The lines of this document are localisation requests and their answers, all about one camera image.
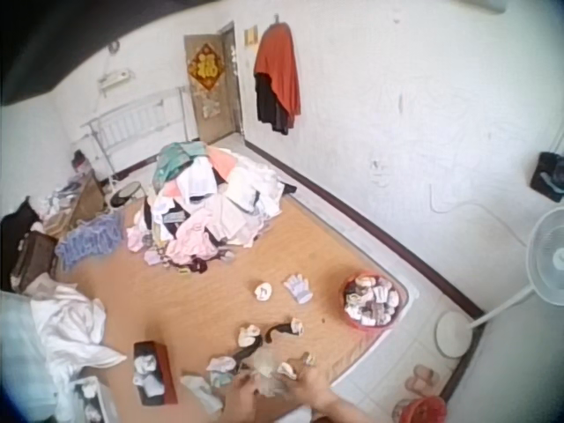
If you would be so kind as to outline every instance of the fan base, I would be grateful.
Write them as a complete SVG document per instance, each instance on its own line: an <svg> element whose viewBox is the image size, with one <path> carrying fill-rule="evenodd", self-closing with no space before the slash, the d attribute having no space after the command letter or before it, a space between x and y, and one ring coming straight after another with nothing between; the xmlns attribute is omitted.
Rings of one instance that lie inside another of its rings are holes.
<svg viewBox="0 0 564 423"><path fill-rule="evenodd" d="M456 311L449 311L439 319L434 335L439 351L451 359L465 355L472 342L470 321Z"/></svg>

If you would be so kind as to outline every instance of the orange jacket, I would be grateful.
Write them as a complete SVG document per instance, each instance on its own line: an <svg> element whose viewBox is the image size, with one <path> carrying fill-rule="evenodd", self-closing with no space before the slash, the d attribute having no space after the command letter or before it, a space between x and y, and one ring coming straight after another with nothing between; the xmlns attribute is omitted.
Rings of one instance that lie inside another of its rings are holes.
<svg viewBox="0 0 564 423"><path fill-rule="evenodd" d="M293 56L292 32L287 24L271 25L263 34L256 54L257 73L271 77L272 91L293 122L301 112L300 84Z"/></svg>

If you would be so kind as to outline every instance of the door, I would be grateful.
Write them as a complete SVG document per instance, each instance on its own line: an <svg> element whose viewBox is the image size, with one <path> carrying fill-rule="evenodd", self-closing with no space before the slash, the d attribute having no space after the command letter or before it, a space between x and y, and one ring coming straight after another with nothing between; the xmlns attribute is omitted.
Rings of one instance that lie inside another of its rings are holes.
<svg viewBox="0 0 564 423"><path fill-rule="evenodd" d="M221 35L186 35L184 49L197 131L210 144L235 132Z"/></svg>

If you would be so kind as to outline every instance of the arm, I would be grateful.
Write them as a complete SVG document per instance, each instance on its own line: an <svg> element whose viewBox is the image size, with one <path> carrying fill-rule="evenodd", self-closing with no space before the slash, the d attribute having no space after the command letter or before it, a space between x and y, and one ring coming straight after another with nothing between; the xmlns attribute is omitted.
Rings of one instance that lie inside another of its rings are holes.
<svg viewBox="0 0 564 423"><path fill-rule="evenodd" d="M277 378L302 404L325 414L335 423L374 423L359 408L338 397L319 369L308 367L300 360L289 360L288 364L296 372L297 380L283 375L277 375Z"/></svg>
<svg viewBox="0 0 564 423"><path fill-rule="evenodd" d="M255 421L257 379L248 373L238 374L226 394L226 407L218 423Z"/></svg>
<svg viewBox="0 0 564 423"><path fill-rule="evenodd" d="M335 423L374 423L358 407L339 397L324 409L317 410Z"/></svg>

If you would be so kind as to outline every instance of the red basket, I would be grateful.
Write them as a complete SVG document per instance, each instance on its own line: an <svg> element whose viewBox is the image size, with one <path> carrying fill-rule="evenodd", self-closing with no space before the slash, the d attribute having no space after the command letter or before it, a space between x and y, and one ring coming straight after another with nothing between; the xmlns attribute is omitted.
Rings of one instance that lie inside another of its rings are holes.
<svg viewBox="0 0 564 423"><path fill-rule="evenodd" d="M350 276L349 278L347 278L347 280L345 281L345 283L343 284L343 287L341 288L341 291L339 292L340 298L341 298L341 310L343 311L343 314L345 315L345 320L346 322L352 326L354 329L358 329L358 330L362 330L364 332L372 332L374 330L381 330L381 329L387 329L389 328L392 324L394 324L394 322L397 320L397 317L399 316L400 312L402 311L402 309L404 308L404 299L402 298L402 296L399 296L399 305L396 307L396 313L394 313L394 315L391 317L391 320L382 325L382 326L363 326L360 323L358 323L356 320L353 320L345 311L345 289L346 287L353 283L354 284L354 280L360 276L371 276L373 278L385 278L382 275L379 275L378 273L374 273L372 271L360 271L358 273L353 274L352 276ZM390 281L391 284L393 285L394 289L396 289L398 292L400 292L397 287L396 284L393 281Z"/></svg>

